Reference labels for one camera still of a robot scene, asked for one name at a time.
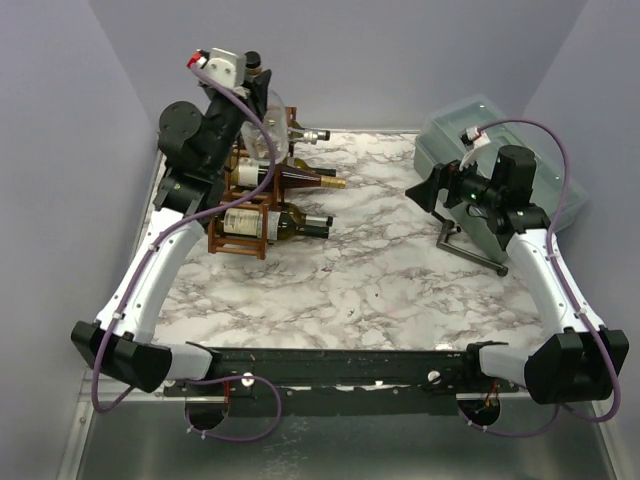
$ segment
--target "white marble surface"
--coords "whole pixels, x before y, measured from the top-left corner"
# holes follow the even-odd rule
[[[482,340],[541,343],[533,301],[513,266],[506,278],[438,250],[439,224],[404,196],[420,181],[414,135],[334,133],[301,145],[337,168],[346,190],[289,199],[333,215],[329,240],[296,239],[264,261],[192,250],[164,303],[158,342],[290,348],[464,348]],[[473,245],[464,234],[455,242]]]

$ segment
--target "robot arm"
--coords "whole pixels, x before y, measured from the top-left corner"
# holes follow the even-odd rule
[[[187,64],[241,97],[259,118],[266,111],[271,71],[245,75],[245,56],[223,50],[199,50]],[[107,326],[117,320],[102,357],[101,371],[152,392],[166,379],[198,380],[207,375],[213,354],[191,344],[152,343],[158,314],[178,269],[205,235],[207,219],[193,220],[156,244],[159,236],[185,217],[217,206],[224,192],[223,168],[245,114],[225,95],[201,84],[210,104],[206,113],[189,102],[169,105],[160,116],[158,147],[165,173],[146,236],[118,289],[92,323],[78,322],[71,339],[93,367]],[[144,262],[144,268],[136,273]],[[124,292],[137,281],[123,310]]]
[[[466,132],[463,142],[482,148],[486,138]],[[610,375],[590,330],[572,308],[552,266],[552,257],[582,306],[578,313],[586,314],[600,335],[617,372],[628,351],[628,341],[622,331],[608,330],[586,302],[562,259],[555,235],[553,251],[547,251],[549,218],[530,202],[536,171],[534,153],[524,147],[502,147],[490,179],[477,173],[472,155],[465,155],[463,161],[464,165],[457,160],[436,165],[425,182],[406,194],[432,213],[444,189],[448,192],[446,208],[465,202],[485,212],[489,229],[524,275],[548,338],[533,353],[505,344],[480,345],[480,371],[526,387],[538,403],[607,398],[613,388]]]

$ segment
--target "clear plastic container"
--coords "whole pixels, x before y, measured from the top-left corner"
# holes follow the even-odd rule
[[[475,95],[445,107],[429,115],[424,127],[416,137],[414,167],[426,179],[434,165],[460,159],[465,148],[460,141],[460,133],[468,127],[480,126],[506,116],[486,97]],[[521,145],[536,154],[536,176],[533,181],[531,201],[542,207],[549,218],[555,214],[560,191],[562,189],[563,166],[540,149],[539,142],[527,138],[515,123],[498,125],[487,130],[491,145],[478,159],[478,172],[491,177],[498,149],[503,145]],[[446,198],[446,192],[440,193],[440,199]],[[575,180],[571,180],[569,195],[561,217],[558,230],[573,223],[577,213],[588,199],[587,192]],[[473,218],[466,212],[465,205],[450,210],[451,215],[471,236],[474,242],[494,261],[502,262],[507,255],[500,249],[495,236],[489,231],[484,220]]]

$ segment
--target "purple cable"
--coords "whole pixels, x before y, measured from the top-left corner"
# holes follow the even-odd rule
[[[495,122],[491,122],[480,127],[478,129],[478,133],[483,132],[484,130],[487,130],[488,128],[494,127],[496,125],[501,125],[503,123],[526,123],[526,124],[541,128],[542,130],[547,132],[551,136],[551,138],[553,138],[553,140],[558,145],[558,148],[560,149],[560,153],[562,155],[562,161],[564,163],[564,179],[562,182],[562,191],[560,193],[560,200],[558,200],[556,213],[553,216],[553,219],[551,220],[551,225],[549,225],[549,229],[547,231],[547,238],[546,238],[547,252],[553,252],[553,235],[555,233],[556,225],[560,220],[560,214],[567,200],[567,195],[569,194],[569,183],[571,181],[571,162],[569,161],[569,155],[567,154],[567,151],[564,148],[564,144],[562,143],[560,138],[550,128],[543,125],[542,123],[539,123],[533,120],[524,120],[524,119],[517,119],[517,118],[497,120]],[[553,270],[558,276],[558,280],[560,280],[560,284],[562,285],[562,288],[566,292],[567,297],[569,297],[569,301],[571,302],[571,305],[573,306],[576,312],[580,312],[580,310],[582,309],[582,305],[580,305],[579,300],[577,299],[575,293],[571,289],[571,285],[569,285],[569,282],[564,276],[564,273],[562,272],[562,269],[560,267],[558,260],[553,256],[549,256],[549,259],[551,260],[551,265],[553,267]],[[580,417],[582,420],[586,420],[588,422],[593,422],[593,423],[602,423],[602,422],[611,420],[616,415],[616,413],[618,413],[618,410],[620,409],[620,402],[622,400],[620,381],[618,380],[618,374],[616,373],[616,369],[615,369],[615,366],[613,365],[613,361],[611,360],[611,356],[607,351],[607,347],[604,345],[604,342],[600,338],[600,335],[598,335],[598,332],[596,331],[595,327],[589,321],[586,314],[580,313],[578,316],[580,317],[580,320],[582,320],[582,323],[584,323],[585,327],[587,327],[587,330],[589,330],[589,333],[593,336],[593,339],[596,342],[596,345],[598,346],[598,350],[602,355],[602,359],[604,360],[605,366],[607,367],[607,372],[611,377],[611,384],[613,385],[613,403],[609,411],[600,417],[591,417],[591,416],[585,415],[583,413],[578,412],[577,410],[574,410],[572,407],[568,405],[563,405],[563,407],[569,412],[573,413],[574,415]]]
[[[504,432],[502,430],[494,430],[491,428],[483,427],[482,425],[478,425],[477,423],[473,423],[471,420],[469,420],[469,417],[467,417],[461,409],[458,409],[458,413],[467,422],[467,425],[469,425],[471,428],[475,428],[476,430],[480,430],[483,433],[495,435],[496,437],[531,438],[537,435],[542,435],[543,433],[546,433],[547,431],[549,431],[551,427],[553,427],[553,425],[556,423],[556,420],[558,419],[558,415],[560,413],[560,407],[556,405],[555,411],[553,412],[553,417],[551,417],[551,420],[549,420],[549,422],[544,427],[540,427],[538,430],[534,430],[532,432],[524,432],[524,433]]]
[[[185,381],[192,385],[215,385],[216,383],[232,382],[235,380],[252,380],[252,379],[264,383],[267,387],[271,389],[274,397],[276,398],[276,416],[273,422],[271,423],[271,425],[269,425],[269,428],[267,428],[264,432],[258,433],[256,435],[252,435],[250,437],[229,437],[227,435],[220,435],[218,433],[207,432],[206,430],[198,430],[193,426],[193,423],[191,422],[191,416],[189,414],[189,410],[185,408],[184,418],[189,424],[189,428],[209,438],[215,438],[218,440],[224,440],[225,442],[235,442],[235,443],[255,442],[256,440],[261,440],[267,435],[271,434],[276,429],[276,427],[278,426],[282,418],[282,399],[280,398],[280,394],[278,393],[278,390],[276,389],[275,385],[271,383],[269,380],[267,380],[266,378],[255,377],[250,375],[234,375],[232,377],[216,378],[215,380],[185,380]]]
[[[269,149],[269,169],[268,169],[267,175],[265,176],[265,178],[262,181],[262,183],[260,183],[260,185],[258,185],[255,190],[253,190],[252,192],[248,193],[246,196],[244,196],[242,198],[239,198],[237,200],[234,200],[232,202],[229,202],[229,203],[227,203],[225,205],[219,205],[219,206],[217,206],[215,208],[210,208],[209,210],[204,210],[202,212],[196,213],[195,215],[191,215],[189,217],[183,218],[182,220],[174,223],[173,225],[168,227],[166,230],[164,230],[162,233],[160,233],[160,235],[158,235],[158,238],[156,238],[153,241],[153,243],[151,244],[151,245],[153,245],[155,247],[155,250],[154,251],[147,250],[147,252],[142,257],[142,260],[138,264],[138,267],[136,268],[136,270],[134,271],[133,275],[131,276],[131,281],[129,282],[129,285],[127,285],[127,288],[125,289],[124,293],[122,294],[122,298],[120,299],[120,303],[118,303],[118,306],[116,307],[116,310],[115,310],[114,314],[122,314],[124,308],[127,305],[127,301],[131,297],[131,294],[133,293],[133,290],[135,289],[135,287],[136,287],[136,285],[138,283],[138,280],[140,279],[140,276],[142,275],[144,269],[146,268],[147,264],[149,263],[149,260],[151,259],[153,254],[156,253],[156,251],[160,247],[160,244],[164,240],[166,240],[166,238],[168,236],[170,236],[178,228],[180,228],[183,225],[186,225],[188,223],[191,223],[194,220],[200,220],[202,218],[206,218],[206,217],[210,217],[212,215],[216,215],[216,214],[218,214],[220,212],[224,212],[228,208],[236,207],[236,206],[246,202],[247,200],[251,200],[253,197],[258,195],[260,192],[262,192],[267,187],[267,185],[269,184],[269,182],[273,178],[273,174],[275,172],[275,165],[276,165],[275,160],[277,158],[276,147],[273,144],[273,141],[271,140],[271,137],[269,137],[269,133],[267,132],[266,128],[262,125],[262,122],[260,121],[260,119],[249,109],[249,107],[247,107],[244,103],[242,103],[242,101],[240,99],[238,99],[238,97],[236,97],[230,90],[226,89],[225,87],[223,87],[219,83],[217,83],[214,80],[212,80],[209,77],[207,77],[205,74],[203,74],[200,71],[200,69],[196,65],[192,65],[190,67],[190,69],[191,69],[191,72],[193,72],[193,74],[196,77],[198,77],[198,79],[202,83],[205,83],[205,84],[209,85],[211,88],[215,89],[222,96],[226,97],[236,107],[238,107],[242,111],[242,113],[244,113],[247,116],[249,121],[251,121],[251,123],[253,123],[258,128],[258,130],[260,130],[260,133],[262,133],[262,135],[264,136],[264,138],[265,138],[265,140],[267,142],[267,148]],[[107,345],[109,343],[109,338],[113,334],[113,331],[115,330],[116,325],[118,324],[118,321],[119,321],[119,319],[114,318],[109,323],[109,326],[107,327],[107,330],[104,333],[104,336],[102,337],[102,341],[100,342],[100,346],[98,347],[98,352],[96,353],[96,359],[95,359],[95,362],[94,362],[94,365],[93,365],[93,376],[92,376],[92,380],[91,380],[91,403],[93,404],[93,408],[95,409],[95,411],[98,412],[98,413],[109,413],[116,406],[118,406],[118,404],[122,400],[124,400],[124,398],[127,395],[129,395],[129,393],[131,393],[131,391],[133,390],[133,387],[129,387],[124,392],[122,392],[120,394],[120,396],[118,396],[118,398],[116,398],[108,406],[103,407],[103,406],[100,405],[100,400],[98,399],[98,379],[100,378],[100,367],[102,366],[102,360],[104,358],[104,353],[107,350]]]

